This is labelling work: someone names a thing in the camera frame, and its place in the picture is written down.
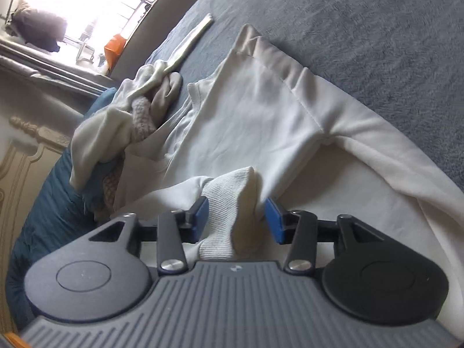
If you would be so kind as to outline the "white bear print sweatshirt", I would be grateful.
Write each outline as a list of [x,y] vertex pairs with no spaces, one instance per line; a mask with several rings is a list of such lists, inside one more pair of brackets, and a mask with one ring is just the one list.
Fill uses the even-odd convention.
[[433,260],[450,291],[439,316],[463,335],[463,192],[398,129],[245,25],[227,57],[158,131],[125,151],[116,211],[149,217],[210,200],[190,262],[284,252],[265,201],[354,215]]

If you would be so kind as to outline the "cream carved headboard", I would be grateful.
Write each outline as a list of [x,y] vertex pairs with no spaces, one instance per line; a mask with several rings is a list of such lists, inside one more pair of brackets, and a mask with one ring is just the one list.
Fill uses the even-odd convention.
[[12,139],[1,160],[1,332],[16,332],[31,312],[23,281],[30,266],[28,255],[17,243],[23,225],[42,186],[70,138],[48,126],[13,116],[13,129],[32,139],[21,144]]

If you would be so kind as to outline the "light blue garment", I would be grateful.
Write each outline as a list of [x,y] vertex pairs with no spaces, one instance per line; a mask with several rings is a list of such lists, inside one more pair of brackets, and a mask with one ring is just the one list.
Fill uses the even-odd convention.
[[108,163],[98,163],[83,188],[83,202],[89,211],[106,208],[113,210],[116,190],[124,167],[124,159],[118,157]]

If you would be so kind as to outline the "orange object on windowsill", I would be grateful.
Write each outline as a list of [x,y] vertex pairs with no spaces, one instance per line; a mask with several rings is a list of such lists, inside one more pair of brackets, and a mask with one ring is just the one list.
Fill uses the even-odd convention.
[[104,46],[105,60],[108,69],[112,70],[116,65],[120,55],[124,51],[127,40],[120,34],[114,35]]

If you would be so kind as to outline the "cream fleece garment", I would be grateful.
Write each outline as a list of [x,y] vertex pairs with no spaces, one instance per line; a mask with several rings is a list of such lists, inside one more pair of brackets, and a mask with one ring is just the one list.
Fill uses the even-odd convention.
[[125,79],[113,101],[75,130],[70,185],[83,190],[94,167],[122,153],[138,136],[136,130],[151,134],[159,128],[181,84],[181,75],[169,61],[143,65],[133,79]]

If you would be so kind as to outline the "white cloth strip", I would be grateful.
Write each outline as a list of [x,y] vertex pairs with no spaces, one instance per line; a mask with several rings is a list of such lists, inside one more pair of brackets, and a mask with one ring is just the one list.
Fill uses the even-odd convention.
[[165,61],[166,65],[164,73],[168,74],[173,72],[187,57],[187,55],[195,47],[197,41],[201,36],[209,29],[214,23],[214,18],[211,13],[205,15],[205,17],[198,23],[176,46],[172,51],[170,57]]

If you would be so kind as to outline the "grey bed sheet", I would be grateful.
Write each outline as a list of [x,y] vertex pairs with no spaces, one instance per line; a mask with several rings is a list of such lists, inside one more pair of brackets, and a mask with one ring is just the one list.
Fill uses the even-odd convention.
[[207,14],[213,25],[180,68],[186,83],[212,74],[251,24],[463,184],[463,0],[197,0],[149,63]]

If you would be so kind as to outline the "blue duvet roll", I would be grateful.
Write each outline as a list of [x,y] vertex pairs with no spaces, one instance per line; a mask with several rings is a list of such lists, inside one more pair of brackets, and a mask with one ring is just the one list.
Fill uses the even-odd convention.
[[69,185],[71,172],[71,153],[65,149],[45,179],[12,247],[3,284],[10,315],[20,331],[35,318],[24,290],[29,268],[97,227],[83,195]]

